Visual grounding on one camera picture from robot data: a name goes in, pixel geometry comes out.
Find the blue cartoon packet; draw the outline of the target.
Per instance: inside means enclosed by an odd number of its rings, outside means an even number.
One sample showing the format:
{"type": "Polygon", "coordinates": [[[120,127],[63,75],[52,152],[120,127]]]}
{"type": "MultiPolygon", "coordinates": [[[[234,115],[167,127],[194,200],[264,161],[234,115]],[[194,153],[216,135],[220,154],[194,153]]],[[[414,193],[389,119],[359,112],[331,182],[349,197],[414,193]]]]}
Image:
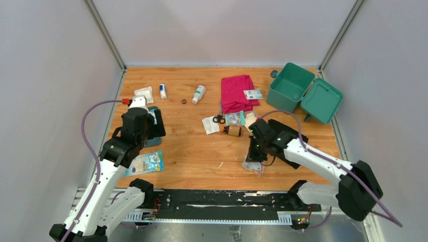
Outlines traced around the blue cartoon packet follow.
{"type": "Polygon", "coordinates": [[[125,177],[164,170],[164,156],[162,151],[138,155],[125,172],[125,177]]]}

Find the teal patterned small packet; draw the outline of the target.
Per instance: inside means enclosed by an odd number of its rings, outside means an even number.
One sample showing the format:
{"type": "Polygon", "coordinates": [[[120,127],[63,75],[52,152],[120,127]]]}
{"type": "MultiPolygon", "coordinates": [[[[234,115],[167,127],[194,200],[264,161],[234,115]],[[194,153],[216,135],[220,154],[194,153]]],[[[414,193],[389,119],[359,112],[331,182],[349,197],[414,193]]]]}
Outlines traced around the teal patterned small packet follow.
{"type": "Polygon", "coordinates": [[[246,124],[244,111],[225,114],[225,124],[227,126],[242,126],[246,124]]]}

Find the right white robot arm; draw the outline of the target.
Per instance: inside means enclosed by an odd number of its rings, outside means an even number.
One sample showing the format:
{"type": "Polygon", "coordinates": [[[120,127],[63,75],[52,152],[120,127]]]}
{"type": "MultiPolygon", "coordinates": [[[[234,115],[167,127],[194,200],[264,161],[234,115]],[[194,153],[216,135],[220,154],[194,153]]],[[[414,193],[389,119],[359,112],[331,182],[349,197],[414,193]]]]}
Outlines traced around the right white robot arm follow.
{"type": "Polygon", "coordinates": [[[294,210],[319,204],[336,207],[356,221],[363,221],[383,196],[383,191],[364,161],[352,163],[335,158],[308,145],[294,129],[275,129],[272,121],[258,118],[249,126],[260,153],[303,166],[329,184],[297,181],[289,190],[288,203],[294,210]]]}

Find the white green-label bottle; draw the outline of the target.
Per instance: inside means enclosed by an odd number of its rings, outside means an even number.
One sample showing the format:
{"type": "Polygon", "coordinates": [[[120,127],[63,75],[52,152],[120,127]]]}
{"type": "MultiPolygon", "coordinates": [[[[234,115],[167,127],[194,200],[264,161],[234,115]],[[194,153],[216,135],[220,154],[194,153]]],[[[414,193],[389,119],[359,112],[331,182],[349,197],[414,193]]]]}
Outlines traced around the white green-label bottle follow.
{"type": "Polygon", "coordinates": [[[203,85],[199,85],[193,94],[192,103],[197,104],[206,92],[206,88],[203,85]]]}

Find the clear bag of items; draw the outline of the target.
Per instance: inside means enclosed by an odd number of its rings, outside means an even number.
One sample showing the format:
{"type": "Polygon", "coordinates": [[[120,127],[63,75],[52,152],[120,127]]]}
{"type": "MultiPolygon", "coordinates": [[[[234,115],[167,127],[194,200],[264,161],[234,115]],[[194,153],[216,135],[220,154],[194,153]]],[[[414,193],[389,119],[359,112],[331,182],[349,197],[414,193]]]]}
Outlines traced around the clear bag of items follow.
{"type": "Polygon", "coordinates": [[[253,172],[259,178],[263,176],[264,166],[260,162],[242,162],[242,167],[248,171],[253,172]]]}

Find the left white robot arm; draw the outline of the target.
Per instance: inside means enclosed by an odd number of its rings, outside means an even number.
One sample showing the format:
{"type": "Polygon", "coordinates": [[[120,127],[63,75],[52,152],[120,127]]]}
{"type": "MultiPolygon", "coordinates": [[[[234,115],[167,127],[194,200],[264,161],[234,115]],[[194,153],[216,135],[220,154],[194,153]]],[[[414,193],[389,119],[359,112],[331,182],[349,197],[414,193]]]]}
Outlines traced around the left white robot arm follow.
{"type": "Polygon", "coordinates": [[[144,107],[129,108],[122,115],[122,122],[122,126],[116,128],[103,145],[91,180],[93,187],[85,190],[63,223],[51,227],[49,236],[55,241],[107,241],[135,208],[153,207],[154,185],[140,178],[130,182],[128,188],[106,207],[115,185],[140,154],[146,141],[166,134],[159,109],[149,113],[144,107]]]}

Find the cotton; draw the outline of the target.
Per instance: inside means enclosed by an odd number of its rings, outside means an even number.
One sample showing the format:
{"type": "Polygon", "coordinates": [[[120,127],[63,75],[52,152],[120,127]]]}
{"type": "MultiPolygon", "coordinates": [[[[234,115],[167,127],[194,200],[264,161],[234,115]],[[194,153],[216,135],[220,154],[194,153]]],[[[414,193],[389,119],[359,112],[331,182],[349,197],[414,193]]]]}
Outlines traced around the cotton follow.
{"type": "Polygon", "coordinates": [[[245,114],[245,127],[246,129],[250,132],[250,135],[252,136],[252,131],[250,130],[250,125],[252,125],[253,123],[255,123],[257,121],[257,119],[259,118],[259,115],[254,112],[248,112],[245,114]]]}

